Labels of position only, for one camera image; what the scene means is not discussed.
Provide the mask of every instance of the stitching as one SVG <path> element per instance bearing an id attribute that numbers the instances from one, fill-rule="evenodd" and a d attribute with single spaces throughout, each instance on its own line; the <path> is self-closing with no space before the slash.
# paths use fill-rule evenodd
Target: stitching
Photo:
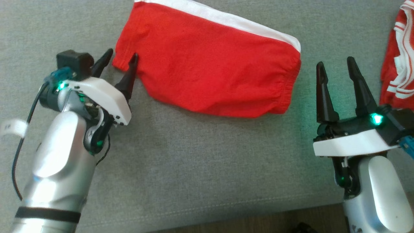
<path id="1" fill-rule="evenodd" d="M 316 193 L 315 195 L 324 195 L 324 194 L 326 193 L 325 192 Z M 197 208 L 189 208 L 189 209 L 184 209 L 184 210 L 164 212 L 164 213 L 152 214 L 152 215 L 146 215 L 146 216 L 137 216 L 134 218 L 123 219 L 123 220 L 101 221 L 98 223 L 91 223 L 91 224 L 79 224 L 78 227 L 88 228 L 88 227 L 97 227 L 97 226 L 107 226 L 107 225 L 112 225 L 112 224 L 123 224 L 123 223 L 131 222 L 131 221 L 143 222 L 143 221 L 149 221 L 151 219 L 159 219 L 163 216 L 173 217 L 173 216 L 185 215 L 188 213 L 203 212 L 205 211 L 205 209 L 212 209 L 212 208 L 225 209 L 225 208 L 234 207 L 237 205 L 244 205 L 248 203 L 258 203 L 258 202 L 269 203 L 269 202 L 274 202 L 276 200 L 290 199 L 292 197 L 303 198 L 307 196 L 308 196 L 307 194 L 298 194 L 298 195 L 288 196 L 288 197 L 268 197 L 268 198 L 252 199 L 252 200 L 245 200 L 245 201 L 236 201 L 236 202 L 229 202 L 229 203 L 216 204 L 216 205 L 210 205 L 210 206 L 202 206 L 202 207 L 197 207 Z"/>

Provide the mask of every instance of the gray couch cushion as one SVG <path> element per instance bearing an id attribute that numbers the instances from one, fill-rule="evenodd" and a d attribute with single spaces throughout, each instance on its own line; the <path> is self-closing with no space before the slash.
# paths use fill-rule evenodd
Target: gray couch cushion
<path id="1" fill-rule="evenodd" d="M 332 163 L 313 155 L 315 66 L 324 61 L 340 116 L 354 115 L 346 58 L 354 56 L 374 96 L 399 1 L 200 0 L 295 36 L 302 69 L 285 115 L 258 119 L 207 116 L 159 103 L 136 82 L 133 119 L 111 131 L 112 149 L 97 168 L 78 232 L 145 232 L 226 218 L 332 204 L 342 190 Z M 67 49 L 100 56 L 114 47 L 132 1 L 0 2 L 0 121 L 26 118 L 55 55 Z M 115 83 L 122 74 L 103 74 Z M 37 109 L 17 168 L 21 188 L 34 151 L 56 113 Z M 18 139 L 2 141 L 0 228 L 19 205 L 10 181 Z M 414 190 L 414 162 L 391 153 L 402 183 Z"/>

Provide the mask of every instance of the black band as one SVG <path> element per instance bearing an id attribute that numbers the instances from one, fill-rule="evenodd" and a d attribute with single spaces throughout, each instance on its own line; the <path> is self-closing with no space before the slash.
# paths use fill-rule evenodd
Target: black band
<path id="1" fill-rule="evenodd" d="M 40 218 L 61 222 L 79 223 L 80 213 L 59 209 L 19 207 L 15 218 Z"/>

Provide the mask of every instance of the white tag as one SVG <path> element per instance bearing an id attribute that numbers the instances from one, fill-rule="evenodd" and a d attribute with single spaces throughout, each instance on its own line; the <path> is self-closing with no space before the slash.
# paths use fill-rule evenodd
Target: white tag
<path id="1" fill-rule="evenodd" d="M 20 136 L 21 138 L 24 138 L 26 136 L 28 127 L 29 124 L 26 121 L 20 119 L 11 119 L 1 124 L 0 136 L 4 136 L 6 134 L 14 134 Z"/>

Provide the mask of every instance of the blue connector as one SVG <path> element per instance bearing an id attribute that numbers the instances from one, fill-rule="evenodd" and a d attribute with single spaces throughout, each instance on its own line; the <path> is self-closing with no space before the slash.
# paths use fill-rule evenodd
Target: blue connector
<path id="1" fill-rule="evenodd" d="M 403 137 L 400 141 L 401 148 L 414 159 L 414 138 L 411 136 Z"/>

